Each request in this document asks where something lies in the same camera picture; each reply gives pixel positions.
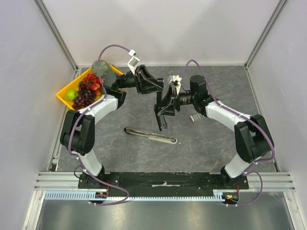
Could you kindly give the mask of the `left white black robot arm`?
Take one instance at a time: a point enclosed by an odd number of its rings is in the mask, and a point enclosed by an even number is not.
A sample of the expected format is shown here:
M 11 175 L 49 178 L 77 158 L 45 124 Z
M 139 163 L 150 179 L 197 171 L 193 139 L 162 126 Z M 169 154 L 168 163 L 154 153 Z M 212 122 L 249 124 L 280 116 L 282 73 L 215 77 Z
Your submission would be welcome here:
M 106 87 L 104 94 L 84 109 L 66 113 L 60 143 L 80 162 L 83 172 L 89 175 L 89 184 L 101 188 L 105 184 L 105 169 L 93 149 L 96 123 L 123 105 L 126 98 L 123 88 L 135 88 L 139 94 L 162 92 L 164 80 L 154 78 L 144 65 L 126 74 L 116 73 L 113 66 L 100 70 L 97 65 L 93 65 L 92 73 L 96 77 L 101 76 Z

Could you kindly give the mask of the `white black stapler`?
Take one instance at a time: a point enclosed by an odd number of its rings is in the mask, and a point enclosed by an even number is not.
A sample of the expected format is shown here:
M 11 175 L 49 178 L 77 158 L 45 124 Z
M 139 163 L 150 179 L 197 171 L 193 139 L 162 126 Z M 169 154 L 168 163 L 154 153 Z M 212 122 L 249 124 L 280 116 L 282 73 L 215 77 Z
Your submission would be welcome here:
M 149 132 L 149 131 L 143 131 L 143 130 L 138 130 L 138 129 L 126 127 L 126 128 L 124 128 L 124 132 L 126 134 L 135 135 L 135 136 L 139 136 L 139 137 L 145 137 L 145 138 L 155 140 L 155 141 L 160 141 L 160 142 L 163 142 L 163 143 L 168 143 L 168 144 L 176 144 L 177 143 L 177 139 L 175 137 L 156 134 L 156 133 Z

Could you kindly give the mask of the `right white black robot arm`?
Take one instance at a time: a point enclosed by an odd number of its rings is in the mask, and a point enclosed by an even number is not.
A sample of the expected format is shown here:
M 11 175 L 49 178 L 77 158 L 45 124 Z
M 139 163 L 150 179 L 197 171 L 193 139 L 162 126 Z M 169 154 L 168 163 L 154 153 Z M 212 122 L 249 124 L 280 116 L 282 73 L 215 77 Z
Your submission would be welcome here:
M 221 169 L 220 184 L 232 188 L 237 179 L 246 175 L 253 164 L 264 160 L 268 152 L 274 153 L 274 143 L 263 116 L 240 113 L 217 100 L 210 92 L 205 78 L 194 75 L 189 80 L 190 89 L 180 92 L 181 78 L 173 76 L 168 91 L 156 93 L 154 112 L 160 130 L 167 128 L 166 116 L 174 116 L 184 105 L 194 109 L 206 118 L 213 119 L 233 131 L 236 155 Z

